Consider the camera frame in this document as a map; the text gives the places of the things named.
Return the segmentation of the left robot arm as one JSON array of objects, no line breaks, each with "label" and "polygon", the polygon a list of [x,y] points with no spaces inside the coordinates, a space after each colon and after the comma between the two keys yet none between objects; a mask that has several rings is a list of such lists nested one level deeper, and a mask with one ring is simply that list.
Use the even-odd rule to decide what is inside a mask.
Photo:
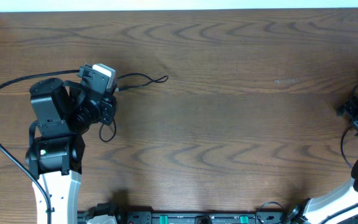
[{"label": "left robot arm", "polygon": [[30,88],[37,117],[29,129],[26,163],[36,178],[37,223],[76,223],[82,135],[96,123],[114,121],[115,70],[101,63],[84,65],[79,83],[48,78]]}]

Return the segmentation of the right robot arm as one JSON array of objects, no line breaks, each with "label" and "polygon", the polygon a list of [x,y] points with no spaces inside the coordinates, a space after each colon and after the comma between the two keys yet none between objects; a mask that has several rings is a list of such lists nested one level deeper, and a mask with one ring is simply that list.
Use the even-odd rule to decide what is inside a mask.
[{"label": "right robot arm", "polygon": [[[358,96],[352,96],[337,109],[339,116],[347,116],[358,137]],[[340,223],[358,215],[358,160],[351,166],[351,178],[330,191],[308,198],[283,217],[282,223]]]}]

